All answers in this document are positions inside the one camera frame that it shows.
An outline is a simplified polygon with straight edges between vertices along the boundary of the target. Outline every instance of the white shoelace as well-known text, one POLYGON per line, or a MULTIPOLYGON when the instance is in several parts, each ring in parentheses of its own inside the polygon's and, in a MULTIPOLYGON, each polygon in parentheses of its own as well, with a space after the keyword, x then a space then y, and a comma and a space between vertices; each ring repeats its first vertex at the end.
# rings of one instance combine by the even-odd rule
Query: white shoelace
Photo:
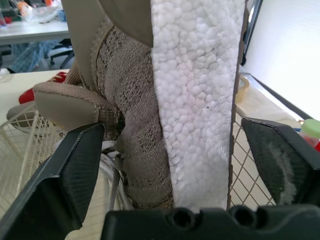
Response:
MULTIPOLYGON (((115 143, 115 141, 103 141, 101 150, 104 151, 110 149, 115 145, 115 143)), ((101 153, 100 157, 99 167, 112 183, 109 199, 109 211, 114 209, 116 199, 118 199, 121 208, 125 210, 133 209, 131 201, 125 194, 119 170, 116 168, 116 156, 119 154, 120 153, 117 151, 112 151, 108 154, 101 153)))

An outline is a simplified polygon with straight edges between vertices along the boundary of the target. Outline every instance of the green bottle cap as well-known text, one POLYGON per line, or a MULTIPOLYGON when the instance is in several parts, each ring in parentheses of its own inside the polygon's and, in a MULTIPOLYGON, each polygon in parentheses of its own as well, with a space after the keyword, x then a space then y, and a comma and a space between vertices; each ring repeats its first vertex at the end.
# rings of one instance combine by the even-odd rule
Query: green bottle cap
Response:
POLYGON ((307 119, 301 126, 301 131, 310 135, 311 137, 320 139, 320 121, 315 119, 307 119))

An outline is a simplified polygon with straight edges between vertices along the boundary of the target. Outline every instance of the white table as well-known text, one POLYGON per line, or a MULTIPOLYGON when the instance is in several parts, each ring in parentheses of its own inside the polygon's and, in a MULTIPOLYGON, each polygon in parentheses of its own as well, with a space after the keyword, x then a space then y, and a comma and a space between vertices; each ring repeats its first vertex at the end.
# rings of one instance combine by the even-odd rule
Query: white table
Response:
POLYGON ((17 21, 0 28, 0 46, 68 38, 67 23, 57 20, 47 23, 17 21))
POLYGON ((69 70, 16 73, 0 78, 0 125, 7 121, 8 111, 19 105, 18 99, 22 93, 36 84, 48 81, 61 71, 68 72, 69 70))

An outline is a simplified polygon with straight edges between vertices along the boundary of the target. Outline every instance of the white foam sole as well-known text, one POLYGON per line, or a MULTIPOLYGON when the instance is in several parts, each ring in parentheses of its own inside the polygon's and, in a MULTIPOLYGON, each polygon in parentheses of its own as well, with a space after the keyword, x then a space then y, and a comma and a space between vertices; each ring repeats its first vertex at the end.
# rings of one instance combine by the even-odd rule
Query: white foam sole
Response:
POLYGON ((245 0, 151 0, 152 62, 176 207, 226 208, 245 0))

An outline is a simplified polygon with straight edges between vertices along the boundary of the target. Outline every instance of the white wire basket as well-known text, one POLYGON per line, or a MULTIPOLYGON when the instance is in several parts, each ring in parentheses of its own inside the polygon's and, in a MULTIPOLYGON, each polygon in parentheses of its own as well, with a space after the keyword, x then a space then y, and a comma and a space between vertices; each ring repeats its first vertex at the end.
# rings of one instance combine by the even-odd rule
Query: white wire basket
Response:
MULTIPOLYGON (((233 125, 231 205, 245 205, 255 210, 275 202, 259 177, 246 134, 240 127, 241 118, 237 114, 233 125)), ((38 166, 55 151, 56 143, 62 138, 59 133, 59 129, 39 115, 34 105, 0 127, 0 219, 38 166)), ((66 240, 100 239, 109 209, 110 187, 100 171, 83 227, 71 232, 66 240)))
MULTIPOLYGON (((0 126, 0 219, 61 139, 60 129, 39 115, 35 105, 0 126)), ((70 232, 66 240, 100 239, 109 195, 109 181, 99 172, 83 227, 70 232)))
POLYGON ((0 126, 0 219, 60 139, 35 105, 0 126))

